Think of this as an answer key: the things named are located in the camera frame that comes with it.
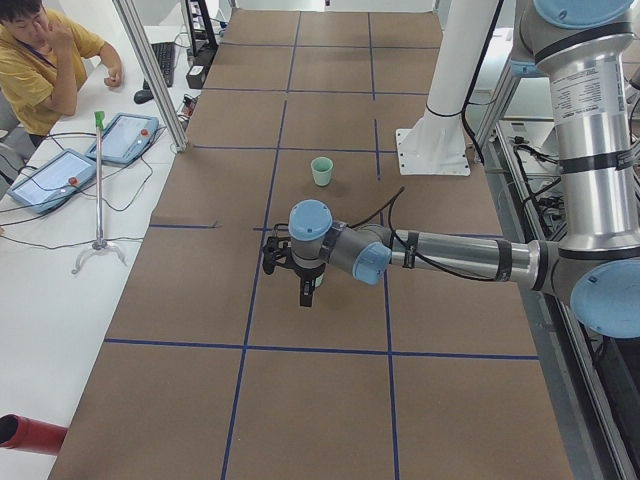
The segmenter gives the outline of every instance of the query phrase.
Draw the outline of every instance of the white table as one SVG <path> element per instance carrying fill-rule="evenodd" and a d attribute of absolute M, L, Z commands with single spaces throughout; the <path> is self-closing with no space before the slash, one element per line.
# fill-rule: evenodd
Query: white table
<path fill-rule="evenodd" d="M 172 41 L 180 27 L 150 27 L 151 42 Z M 94 132 L 94 111 L 103 110 L 108 122 L 118 112 L 139 113 L 161 119 L 155 102 L 133 102 L 142 87 L 138 67 L 128 39 L 121 32 L 109 41 L 120 53 L 125 83 L 109 91 L 99 66 L 79 93 L 76 115 L 60 120 L 52 133 Z M 170 94 L 176 109 L 189 90 L 186 52 L 181 51 Z M 58 141 L 66 148 L 86 151 L 93 139 L 65 138 Z M 60 151 L 53 140 L 46 140 L 30 165 L 39 166 Z M 144 155 L 153 176 L 125 212 L 105 207 L 104 230 L 107 238 L 144 236 L 151 211 L 155 207 L 174 159 L 175 149 L 168 133 Z M 104 175 L 114 167 L 104 167 Z M 141 161 L 104 181 L 104 197 L 115 207 L 123 207 L 149 173 Z M 95 193 L 91 188 L 87 193 Z M 0 210 L 17 204 L 8 196 L 0 200 Z M 0 224 L 32 215 L 27 210 L 0 213 Z M 58 211 L 32 222 L 5 228 L 9 237 L 51 246 L 95 238 L 95 200 L 76 195 Z M 0 416 L 15 413 L 67 426 L 75 413 L 83 389 L 100 349 L 118 300 L 134 263 L 139 242 L 118 242 L 127 265 L 115 253 L 92 256 L 78 275 L 71 269 L 79 253 L 88 245 L 49 251 L 0 239 L 0 351 L 3 369 L 0 375 Z M 0 449 L 0 478 L 40 480 L 47 478 L 55 457 Z"/>

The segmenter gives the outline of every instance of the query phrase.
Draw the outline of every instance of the man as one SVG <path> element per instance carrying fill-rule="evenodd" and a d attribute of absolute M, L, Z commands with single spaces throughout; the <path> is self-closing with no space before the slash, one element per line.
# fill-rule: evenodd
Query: man
<path fill-rule="evenodd" d="M 42 0 L 0 0 L 0 25 L 0 89 L 36 146 L 62 115 L 75 113 L 87 80 L 83 58 L 100 56 L 105 85 L 122 84 L 116 50 Z"/>

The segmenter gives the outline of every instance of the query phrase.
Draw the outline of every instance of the metal stand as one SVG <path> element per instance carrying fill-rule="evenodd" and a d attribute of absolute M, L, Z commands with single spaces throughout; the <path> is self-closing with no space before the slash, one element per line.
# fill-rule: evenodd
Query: metal stand
<path fill-rule="evenodd" d="M 102 130 L 104 112 L 95 112 L 96 117 L 96 241 L 91 244 L 91 248 L 84 250 L 76 259 L 76 267 L 71 270 L 74 275 L 80 272 L 84 263 L 94 255 L 105 255 L 115 252 L 120 261 L 126 265 L 122 249 L 113 242 L 108 242 L 104 238 L 102 227 Z"/>
<path fill-rule="evenodd" d="M 471 173 L 460 113 L 497 7 L 498 0 L 452 2 L 428 106 L 412 129 L 396 130 L 401 175 Z"/>

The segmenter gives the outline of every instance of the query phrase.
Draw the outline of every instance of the green cup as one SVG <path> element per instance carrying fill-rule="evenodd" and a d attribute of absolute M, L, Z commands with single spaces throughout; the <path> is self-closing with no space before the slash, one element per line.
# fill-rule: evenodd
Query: green cup
<path fill-rule="evenodd" d="M 313 181 L 319 187 L 329 185 L 331 173 L 333 172 L 333 162 L 327 157 L 317 157 L 311 161 L 311 174 Z"/>

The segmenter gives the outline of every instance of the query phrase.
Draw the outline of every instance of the robotic arm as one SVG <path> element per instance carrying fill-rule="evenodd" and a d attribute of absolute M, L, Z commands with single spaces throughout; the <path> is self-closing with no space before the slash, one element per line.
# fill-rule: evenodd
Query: robotic arm
<path fill-rule="evenodd" d="M 263 248 L 266 273 L 278 265 L 300 277 L 301 305 L 311 305 L 326 264 L 369 284 L 391 264 L 515 281 L 557 296 L 603 335 L 640 336 L 640 227 L 620 58 L 633 39 L 632 2 L 526 3 L 514 38 L 550 79 L 566 236 L 523 245 L 372 225 L 355 230 L 306 200 L 291 212 L 290 236 L 274 228 Z"/>

